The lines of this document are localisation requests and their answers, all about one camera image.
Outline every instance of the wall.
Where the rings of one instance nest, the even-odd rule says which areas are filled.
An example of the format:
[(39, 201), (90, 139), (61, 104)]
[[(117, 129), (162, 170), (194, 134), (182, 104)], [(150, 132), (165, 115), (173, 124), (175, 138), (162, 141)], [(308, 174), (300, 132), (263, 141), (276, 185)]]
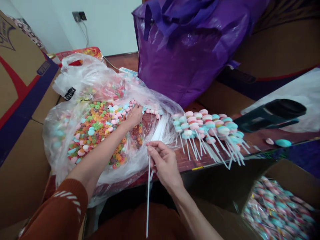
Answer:
[(104, 56), (138, 51), (131, 12), (140, 4), (141, 0), (53, 1), (73, 49), (84, 48), (86, 40), (71, 12), (84, 11), (90, 46), (99, 47)]
[(11, 17), (14, 18), (21, 18), (21, 14), (19, 11), (14, 7), (10, 0), (1, 0), (0, 1), (0, 10)]
[(131, 12), (140, 4), (141, 0), (1, 0), (0, 9), (5, 14), (20, 13), (48, 52), (86, 47), (71, 13), (84, 11), (90, 46), (108, 56), (138, 51)]

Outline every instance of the cardboard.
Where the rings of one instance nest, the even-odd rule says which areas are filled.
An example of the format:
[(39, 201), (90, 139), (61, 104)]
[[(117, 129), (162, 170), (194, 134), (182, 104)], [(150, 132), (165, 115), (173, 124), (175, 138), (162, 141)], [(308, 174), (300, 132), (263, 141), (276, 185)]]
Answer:
[(279, 162), (252, 159), (246, 161), (245, 167), (232, 167), (236, 169), (233, 172), (227, 170), (220, 173), (221, 169), (214, 169), (212, 174), (206, 174), (207, 178), (199, 179), (191, 189), (200, 211), (224, 240), (262, 239), (241, 213), (252, 195), (256, 180), (263, 175), (277, 180), (284, 189), (316, 209), (320, 207), (320, 181), (286, 159)]
[(4, 239), (41, 204), (50, 172), (42, 124), (59, 96), (50, 87), (58, 66), (1, 11), (0, 26), (0, 239)]
[(233, 57), (238, 69), (223, 71), (199, 97), (208, 110), (237, 114), (320, 63), (319, 4), (287, 2), (270, 1)]

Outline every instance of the pile of candy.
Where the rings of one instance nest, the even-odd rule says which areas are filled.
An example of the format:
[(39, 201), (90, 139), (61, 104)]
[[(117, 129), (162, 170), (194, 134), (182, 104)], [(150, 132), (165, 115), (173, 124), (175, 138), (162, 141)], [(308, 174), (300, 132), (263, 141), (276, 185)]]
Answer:
[(284, 190), (277, 181), (261, 177), (243, 212), (263, 239), (310, 239), (315, 233), (315, 209)]
[[(125, 116), (133, 109), (135, 104), (135, 100), (119, 106), (106, 101), (91, 103), (88, 114), (77, 125), (77, 131), (70, 142), (68, 158), (71, 162), (79, 163), (83, 157), (109, 136), (125, 120)], [(160, 118), (160, 114), (157, 111), (143, 107), (142, 113), (144, 114), (145, 112), (155, 114), (156, 119)], [(140, 123), (131, 132), (131, 138), (136, 143), (136, 148), (143, 144), (143, 130), (144, 124)], [(127, 141), (126, 137), (123, 138), (113, 153), (109, 164), (114, 169), (120, 167), (127, 160), (125, 154), (125, 150), (128, 148)]]
[[(210, 157), (216, 161), (213, 154), (210, 153), (208, 146), (204, 143), (212, 144), (214, 150), (217, 152), (220, 160), (225, 164), (227, 168), (230, 169), (232, 161), (238, 161), (238, 164), (244, 164), (244, 157), (240, 153), (240, 147), (242, 147), (248, 154), (247, 148), (250, 148), (247, 143), (243, 140), (244, 134), (238, 131), (238, 125), (235, 124), (230, 117), (225, 114), (208, 114), (208, 110), (202, 109), (199, 112), (188, 111), (184, 116), (174, 115), (173, 125), (175, 126), (176, 132), (183, 139), (188, 139), (194, 155), (201, 159), (202, 150), (206, 154), (206, 150)], [(196, 148), (196, 145), (190, 141), (194, 141), (194, 138), (198, 138), (200, 141), (200, 153)], [(223, 158), (219, 153), (219, 149), (215, 145), (216, 141), (219, 142), (221, 148), (226, 152), (226, 154), (231, 157), (229, 166), (225, 163)], [(188, 157), (190, 160), (189, 148), (187, 144)]]

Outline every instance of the purple tote bag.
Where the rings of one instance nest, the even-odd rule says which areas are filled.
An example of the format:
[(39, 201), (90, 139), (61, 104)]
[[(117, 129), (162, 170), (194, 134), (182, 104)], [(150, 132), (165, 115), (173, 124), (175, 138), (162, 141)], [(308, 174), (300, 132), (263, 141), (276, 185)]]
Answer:
[(150, 0), (132, 14), (138, 76), (183, 108), (199, 97), (250, 34), (269, 0)]

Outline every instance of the clear plastic bag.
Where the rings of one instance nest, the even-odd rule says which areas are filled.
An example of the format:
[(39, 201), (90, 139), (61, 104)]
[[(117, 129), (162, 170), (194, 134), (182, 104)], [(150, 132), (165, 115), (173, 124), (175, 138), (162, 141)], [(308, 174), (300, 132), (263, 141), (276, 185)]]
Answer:
[[(80, 61), (81, 66), (69, 64)], [(113, 101), (123, 96), (124, 79), (97, 58), (75, 53), (62, 60), (53, 89), (68, 101)]]
[(251, 106), (241, 111), (244, 115), (263, 104), (275, 99), (290, 99), (303, 104), (307, 113), (298, 117), (299, 123), (280, 128), (287, 132), (318, 132), (320, 130), (320, 68), (314, 68), (297, 79), (289, 82)]
[[(126, 162), (116, 169), (109, 165), (105, 168), (98, 180), (89, 207), (96, 206), (137, 180), (147, 170), (148, 166), (146, 143), (151, 140), (161, 140), (167, 145), (174, 143), (177, 134), (172, 125), (171, 116), (177, 113), (183, 115), (184, 113), (177, 103), (158, 92), (148, 89), (137, 77), (115, 72), (114, 74), (121, 78), (125, 91), (121, 99), (108, 102), (112, 102), (113, 105), (124, 105), (134, 99), (137, 104), (157, 111), (161, 114), (161, 117), (158, 120), (155, 114), (145, 113), (143, 115), (144, 141), (141, 146), (135, 140), (134, 130), (127, 134), (128, 142), (124, 150), (127, 156)], [(59, 186), (75, 167), (75, 163), (68, 158), (70, 142), (72, 142), (82, 119), (88, 115), (90, 103), (101, 100), (102, 96), (99, 90), (94, 95), (86, 94), (84, 90), (82, 93), (87, 97), (90, 96), (90, 100), (79, 102), (81, 98), (76, 99), (75, 97), (79, 96), (74, 96), (73, 101), (63, 102), (52, 108), (44, 122), (45, 152), (53, 173), (56, 175), (56, 186)]]

